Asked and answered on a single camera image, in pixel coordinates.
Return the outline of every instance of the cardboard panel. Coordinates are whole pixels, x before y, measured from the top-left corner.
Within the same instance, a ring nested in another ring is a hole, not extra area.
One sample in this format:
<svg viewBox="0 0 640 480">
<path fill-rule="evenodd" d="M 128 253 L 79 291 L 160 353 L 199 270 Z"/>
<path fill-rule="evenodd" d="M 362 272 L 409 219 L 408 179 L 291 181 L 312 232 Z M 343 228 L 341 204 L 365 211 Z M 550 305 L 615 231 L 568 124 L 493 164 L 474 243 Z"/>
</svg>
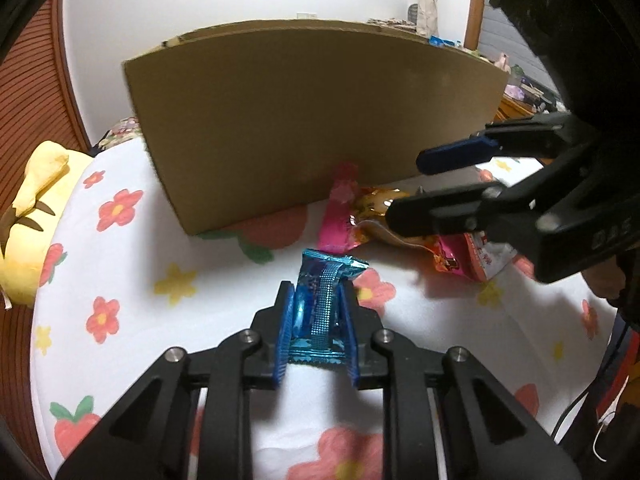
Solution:
<svg viewBox="0 0 640 480">
<path fill-rule="evenodd" d="M 492 120 L 507 74 L 372 25 L 245 22 L 124 63 L 158 176 L 188 234 L 416 174 L 424 148 Z"/>
</svg>

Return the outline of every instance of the blue candy wrapper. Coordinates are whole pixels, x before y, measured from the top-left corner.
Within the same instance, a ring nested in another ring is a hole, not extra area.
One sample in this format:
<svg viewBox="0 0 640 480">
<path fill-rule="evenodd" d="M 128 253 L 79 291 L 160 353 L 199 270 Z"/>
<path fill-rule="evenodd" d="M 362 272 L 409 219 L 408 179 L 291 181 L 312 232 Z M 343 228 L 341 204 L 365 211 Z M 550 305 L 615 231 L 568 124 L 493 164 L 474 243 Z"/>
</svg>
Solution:
<svg viewBox="0 0 640 480">
<path fill-rule="evenodd" d="M 307 249 L 293 300 L 289 362 L 343 364 L 346 359 L 340 320 L 340 280 L 353 279 L 369 266 L 353 256 Z"/>
</svg>

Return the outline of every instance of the wooden door frame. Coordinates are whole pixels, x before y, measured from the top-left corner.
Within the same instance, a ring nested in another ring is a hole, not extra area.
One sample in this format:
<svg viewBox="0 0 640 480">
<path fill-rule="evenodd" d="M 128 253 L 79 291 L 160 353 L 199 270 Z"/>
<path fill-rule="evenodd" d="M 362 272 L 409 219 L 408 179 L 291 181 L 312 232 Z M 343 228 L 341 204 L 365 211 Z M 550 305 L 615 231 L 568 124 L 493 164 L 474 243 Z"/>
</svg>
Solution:
<svg viewBox="0 0 640 480">
<path fill-rule="evenodd" d="M 484 0 L 469 1 L 469 16 L 466 20 L 466 33 L 464 47 L 476 50 L 480 41 L 480 29 L 482 27 L 482 13 L 484 12 Z"/>
</svg>

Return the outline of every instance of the yellow plush toy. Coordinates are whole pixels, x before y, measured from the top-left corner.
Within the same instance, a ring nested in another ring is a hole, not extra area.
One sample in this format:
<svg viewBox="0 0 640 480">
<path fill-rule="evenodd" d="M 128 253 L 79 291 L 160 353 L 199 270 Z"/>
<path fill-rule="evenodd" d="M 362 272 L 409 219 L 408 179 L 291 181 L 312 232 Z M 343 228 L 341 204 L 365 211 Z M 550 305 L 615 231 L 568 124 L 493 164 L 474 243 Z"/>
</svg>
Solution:
<svg viewBox="0 0 640 480">
<path fill-rule="evenodd" d="M 46 140 L 31 154 L 15 200 L 0 218 L 0 287 L 33 307 L 51 238 L 92 158 Z"/>
</svg>

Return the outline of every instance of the bed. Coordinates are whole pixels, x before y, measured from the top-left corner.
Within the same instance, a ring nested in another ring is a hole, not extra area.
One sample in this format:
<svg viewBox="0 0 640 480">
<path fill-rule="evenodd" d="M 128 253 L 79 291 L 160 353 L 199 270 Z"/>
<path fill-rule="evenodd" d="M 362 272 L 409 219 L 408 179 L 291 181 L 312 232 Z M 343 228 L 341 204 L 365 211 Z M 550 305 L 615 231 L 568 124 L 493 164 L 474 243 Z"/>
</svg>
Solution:
<svg viewBox="0 0 640 480">
<path fill-rule="evenodd" d="M 513 182 L 530 171 L 518 160 L 490 164 Z M 98 154 L 58 225 L 34 308 L 31 392 L 51 475 L 166 348 L 212 348 L 273 304 L 280 281 L 296 281 L 303 249 L 316 246 L 325 206 L 189 237 L 142 138 Z M 370 263 L 355 283 L 361 304 L 386 327 L 437 351 L 465 346 L 547 431 L 600 365 L 615 311 L 579 275 L 542 285 L 509 264 L 478 283 L 436 272 L 419 251 L 371 242 L 353 253 Z M 381 392 L 289 365 L 279 391 L 252 393 L 255 478 L 380 478 L 382 417 Z"/>
</svg>

